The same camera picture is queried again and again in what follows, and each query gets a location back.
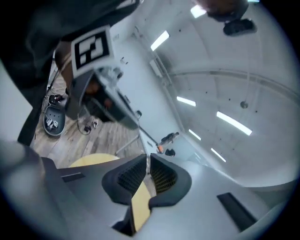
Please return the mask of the person's black top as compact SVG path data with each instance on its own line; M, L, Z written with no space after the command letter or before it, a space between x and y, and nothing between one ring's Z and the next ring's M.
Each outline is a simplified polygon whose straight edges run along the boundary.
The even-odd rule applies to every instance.
M46 94L53 54L97 27L123 20L140 0L2 0L0 60L32 106L18 142L30 146Z

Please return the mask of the person's left forearm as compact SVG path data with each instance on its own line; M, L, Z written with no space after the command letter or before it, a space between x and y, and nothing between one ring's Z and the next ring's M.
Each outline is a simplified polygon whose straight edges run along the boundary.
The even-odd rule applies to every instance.
M66 83L66 94L68 95L70 84L73 80L71 42L60 42L55 50L55 63Z

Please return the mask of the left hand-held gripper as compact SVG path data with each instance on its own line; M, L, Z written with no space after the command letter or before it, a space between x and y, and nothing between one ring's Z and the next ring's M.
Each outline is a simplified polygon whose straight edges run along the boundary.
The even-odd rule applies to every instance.
M109 25L89 31L71 42L71 66L73 79L65 104L69 118L76 120L86 106L83 97L95 77L100 85L99 103L106 116L128 129L139 128L136 113L118 87L124 72L115 58Z

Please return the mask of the group of ceiling light panels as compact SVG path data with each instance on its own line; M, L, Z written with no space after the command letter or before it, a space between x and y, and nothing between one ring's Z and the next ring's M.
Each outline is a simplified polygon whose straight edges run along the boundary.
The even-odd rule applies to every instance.
M195 4L195 6L191 8L191 10L196 11L197 14L199 13L199 15L196 18L198 18L198 17L200 17L204 14L207 14L206 11L204 9L202 9L202 7L200 7L197 4ZM245 34L255 33L256 31L257 31L257 27L256 27L255 23L251 19L248 19L248 18L239 19L239 20L235 20L235 21L231 21L231 22L225 22L224 27L223 27L223 33L228 37L239 37L239 36L242 36L242 35L245 35ZM170 37L169 33L167 33L166 31L163 32L154 41L154 43L150 46L151 50L155 51L169 37ZM252 134L252 130L250 130L246 126L242 125L237 120L234 120L233 118L227 116L226 114L221 113L220 111L218 111L216 113L216 116L218 118L226 121L230 125L234 126L238 130L242 131L246 135L250 136Z

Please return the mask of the round yellow wooden table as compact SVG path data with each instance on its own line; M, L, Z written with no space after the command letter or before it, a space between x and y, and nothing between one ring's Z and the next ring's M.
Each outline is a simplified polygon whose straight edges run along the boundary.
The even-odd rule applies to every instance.
M106 153L94 153L81 157L72 163L69 167L80 167L86 165L95 165L114 161L119 159L119 157L106 154ZM148 202L151 198L151 195L146 187L144 181L140 184L138 190L131 199L132 208L133 208L133 221L134 226L137 231L141 229L143 224L150 217L150 209L148 207Z

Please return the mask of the open black equipment case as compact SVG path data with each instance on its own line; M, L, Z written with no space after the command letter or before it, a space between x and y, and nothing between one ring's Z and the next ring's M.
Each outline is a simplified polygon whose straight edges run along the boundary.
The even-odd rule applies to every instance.
M46 107L43 115L43 128L49 136L60 137L62 134L66 116L59 108L59 103L64 100L60 94L49 95L46 98Z

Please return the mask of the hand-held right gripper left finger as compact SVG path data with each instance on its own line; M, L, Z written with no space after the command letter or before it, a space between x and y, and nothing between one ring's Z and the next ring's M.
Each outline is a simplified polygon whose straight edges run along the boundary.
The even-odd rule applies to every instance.
M146 175L146 155L63 169L48 158L43 164L69 237L136 235L131 199Z

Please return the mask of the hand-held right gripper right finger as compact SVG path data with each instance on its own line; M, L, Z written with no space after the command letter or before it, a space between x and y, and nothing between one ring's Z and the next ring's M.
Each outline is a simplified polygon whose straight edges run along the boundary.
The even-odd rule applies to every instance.
M239 234L269 212L251 190L213 168L152 154L157 195L149 234Z

